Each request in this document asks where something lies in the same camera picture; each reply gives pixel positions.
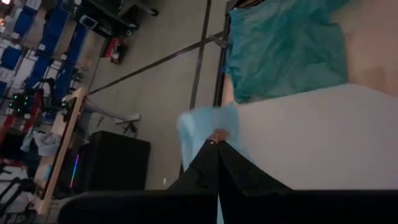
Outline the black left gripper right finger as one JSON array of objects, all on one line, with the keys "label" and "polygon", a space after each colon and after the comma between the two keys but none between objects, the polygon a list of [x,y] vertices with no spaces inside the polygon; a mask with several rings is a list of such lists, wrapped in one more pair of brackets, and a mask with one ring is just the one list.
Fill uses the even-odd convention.
[{"label": "black left gripper right finger", "polygon": [[398,190],[294,190],[218,143],[225,224],[398,224]]}]

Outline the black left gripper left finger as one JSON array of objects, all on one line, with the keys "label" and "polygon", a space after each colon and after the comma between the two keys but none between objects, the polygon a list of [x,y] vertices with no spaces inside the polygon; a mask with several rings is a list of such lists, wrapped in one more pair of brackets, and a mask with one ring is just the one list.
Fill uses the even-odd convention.
[{"label": "black left gripper left finger", "polygon": [[217,143],[207,139],[168,189],[88,192],[69,200],[58,224],[216,224]]}]

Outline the white plastic trash bin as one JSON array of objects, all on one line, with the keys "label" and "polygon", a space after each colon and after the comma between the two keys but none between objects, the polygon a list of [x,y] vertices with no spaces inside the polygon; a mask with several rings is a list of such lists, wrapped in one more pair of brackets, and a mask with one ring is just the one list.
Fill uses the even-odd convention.
[{"label": "white plastic trash bin", "polygon": [[293,189],[398,189],[398,98],[346,84],[236,110],[243,151]]}]

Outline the light blue trash bag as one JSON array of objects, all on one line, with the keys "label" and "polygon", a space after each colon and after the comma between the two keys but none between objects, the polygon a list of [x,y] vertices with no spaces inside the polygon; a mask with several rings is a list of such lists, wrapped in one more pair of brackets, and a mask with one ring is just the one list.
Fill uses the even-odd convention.
[{"label": "light blue trash bag", "polygon": [[227,131],[227,143],[246,159],[250,158],[240,132],[238,109],[232,103],[222,107],[204,106],[184,112],[178,118],[177,129],[184,170],[188,169],[205,139],[216,129]]}]

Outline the teal green trash bag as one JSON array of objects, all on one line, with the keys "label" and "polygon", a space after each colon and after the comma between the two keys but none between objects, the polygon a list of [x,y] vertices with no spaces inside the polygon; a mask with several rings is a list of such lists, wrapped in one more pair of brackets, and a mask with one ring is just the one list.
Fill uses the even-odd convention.
[{"label": "teal green trash bag", "polygon": [[345,37],[331,21],[331,14],[347,2],[264,0],[231,10],[226,73],[235,102],[347,83]]}]

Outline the black computer tower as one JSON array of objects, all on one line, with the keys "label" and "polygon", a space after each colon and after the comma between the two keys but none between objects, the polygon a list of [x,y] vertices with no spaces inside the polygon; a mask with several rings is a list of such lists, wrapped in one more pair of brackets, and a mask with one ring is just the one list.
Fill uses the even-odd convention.
[{"label": "black computer tower", "polygon": [[107,131],[93,133],[64,160],[62,186],[80,194],[107,190],[143,190],[151,144]]}]

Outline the wooden background table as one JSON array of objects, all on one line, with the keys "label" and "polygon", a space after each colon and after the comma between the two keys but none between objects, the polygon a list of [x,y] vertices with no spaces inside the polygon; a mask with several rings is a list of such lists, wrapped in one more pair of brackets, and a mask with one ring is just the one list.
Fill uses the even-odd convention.
[{"label": "wooden background table", "polygon": [[51,132],[60,135],[62,138],[55,155],[42,157],[35,173],[34,183],[37,192],[32,200],[32,208],[38,215],[46,215],[52,202],[63,160],[70,145],[85,94],[86,88],[81,87],[71,95],[66,96],[64,100],[73,103],[70,117],[67,121],[64,121],[63,113],[60,111],[53,123]]}]

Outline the red black floor device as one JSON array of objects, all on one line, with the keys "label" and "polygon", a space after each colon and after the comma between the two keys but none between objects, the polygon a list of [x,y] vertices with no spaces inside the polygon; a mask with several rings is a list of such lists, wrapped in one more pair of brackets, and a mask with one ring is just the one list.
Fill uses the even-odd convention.
[{"label": "red black floor device", "polygon": [[128,50],[127,44],[123,39],[112,38],[104,43],[104,50],[101,51],[101,58],[110,59],[111,63],[116,65],[122,64],[124,56]]}]

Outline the blue storage bins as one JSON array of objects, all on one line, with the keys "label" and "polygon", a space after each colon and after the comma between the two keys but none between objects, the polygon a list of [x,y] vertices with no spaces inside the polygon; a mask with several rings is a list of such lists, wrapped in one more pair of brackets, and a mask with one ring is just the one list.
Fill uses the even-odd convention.
[{"label": "blue storage bins", "polygon": [[6,16],[0,25],[0,90],[10,86],[16,80],[21,69],[22,58],[30,52],[33,54],[32,68],[27,78],[22,81],[22,87],[32,88],[47,76],[47,70],[55,62],[59,69],[55,79],[55,97],[60,100],[69,94],[72,71],[77,64],[81,48],[88,29],[78,22],[66,53],[58,60],[54,57],[58,43],[69,19],[83,5],[84,0],[56,0],[56,6],[48,22],[45,23],[44,34],[36,48],[30,49],[27,42],[28,32],[34,30],[37,13],[42,0],[16,0],[11,15]]}]

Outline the black aluminium table frame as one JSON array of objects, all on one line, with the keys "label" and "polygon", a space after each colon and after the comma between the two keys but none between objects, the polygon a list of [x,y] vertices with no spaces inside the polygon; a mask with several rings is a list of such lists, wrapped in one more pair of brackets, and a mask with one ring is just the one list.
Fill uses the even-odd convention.
[{"label": "black aluminium table frame", "polygon": [[223,88],[225,80],[225,72],[223,71],[226,61],[226,50],[228,46],[228,34],[230,25],[229,11],[231,11],[239,0],[227,0],[224,14],[224,25],[220,37],[213,36],[213,42],[221,48],[220,59],[218,63],[218,72],[215,83],[215,93],[213,97],[213,106],[221,106],[223,98]]}]

